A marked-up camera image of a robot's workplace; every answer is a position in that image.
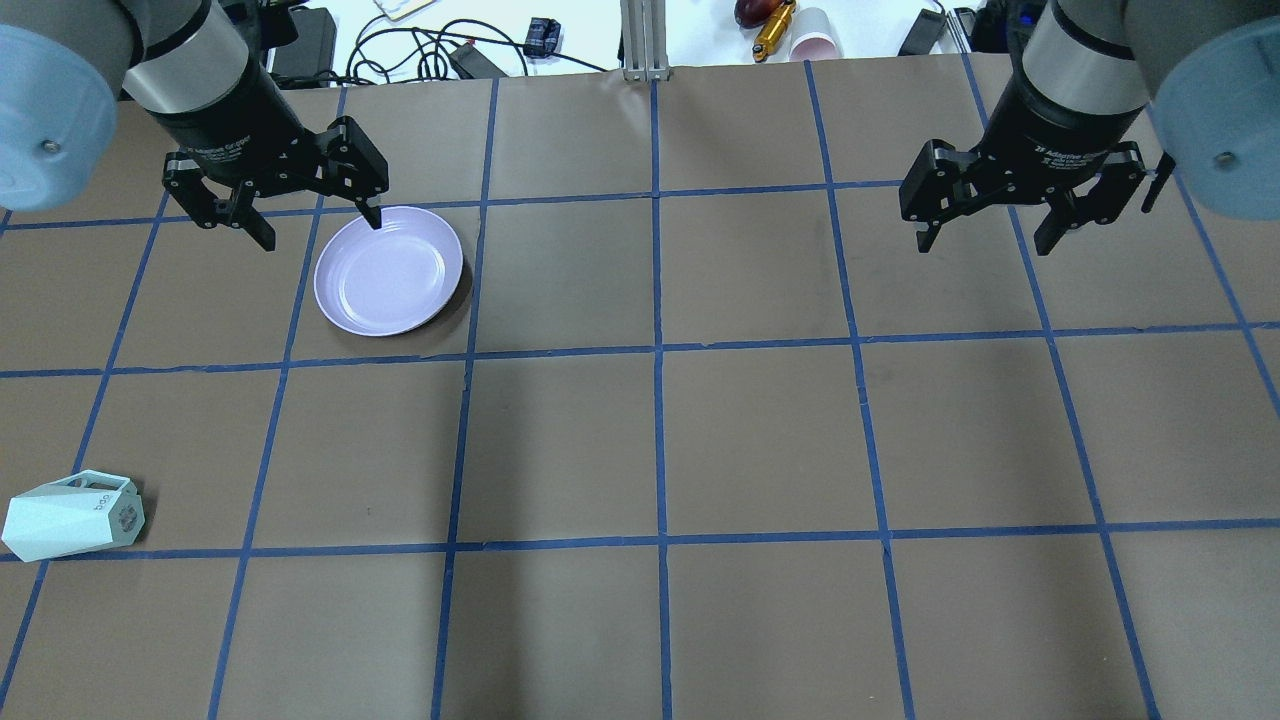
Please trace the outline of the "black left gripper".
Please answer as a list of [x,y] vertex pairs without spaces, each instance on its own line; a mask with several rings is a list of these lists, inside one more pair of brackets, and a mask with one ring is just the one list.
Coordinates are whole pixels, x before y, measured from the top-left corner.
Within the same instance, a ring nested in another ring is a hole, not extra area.
[[371,229],[383,228],[388,160],[353,117],[337,118],[333,92],[282,91],[265,70],[246,70],[224,97],[163,113],[160,126],[177,145],[163,187],[205,229],[243,231],[271,252],[276,233],[255,199],[301,191],[348,200]]

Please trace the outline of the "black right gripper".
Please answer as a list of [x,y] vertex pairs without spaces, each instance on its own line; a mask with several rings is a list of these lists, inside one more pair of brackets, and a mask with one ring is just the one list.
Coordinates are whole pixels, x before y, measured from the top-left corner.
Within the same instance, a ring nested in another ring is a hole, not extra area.
[[[1011,76],[972,151],[932,138],[899,186],[900,215],[929,252],[941,228],[978,213],[982,196],[1001,204],[1047,202],[1033,236],[1050,255],[1069,231],[1115,222],[1146,178],[1138,142],[1123,138],[1139,109],[1092,114],[1044,96],[1025,76]],[[1096,177],[1084,195],[1074,188]]]

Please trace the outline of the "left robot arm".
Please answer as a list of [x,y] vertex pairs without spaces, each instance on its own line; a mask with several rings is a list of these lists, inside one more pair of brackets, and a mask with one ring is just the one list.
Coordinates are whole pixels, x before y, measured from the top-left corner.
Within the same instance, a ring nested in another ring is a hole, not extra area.
[[87,187],[131,97],[177,143],[163,186],[197,225],[275,232],[256,199],[310,191],[381,228],[387,159],[357,120],[308,129],[218,1],[5,1],[3,206],[46,211]]

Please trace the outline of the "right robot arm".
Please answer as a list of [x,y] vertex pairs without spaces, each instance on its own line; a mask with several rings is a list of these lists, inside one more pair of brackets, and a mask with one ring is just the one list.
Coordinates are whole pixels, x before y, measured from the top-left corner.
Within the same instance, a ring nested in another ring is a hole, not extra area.
[[1179,170],[1210,210],[1277,219],[1275,1],[1050,1],[977,145],[933,138],[899,190],[916,247],[993,205],[1047,206],[1038,255],[1115,222],[1147,168],[1126,132],[1143,111],[1162,155],[1148,211]]

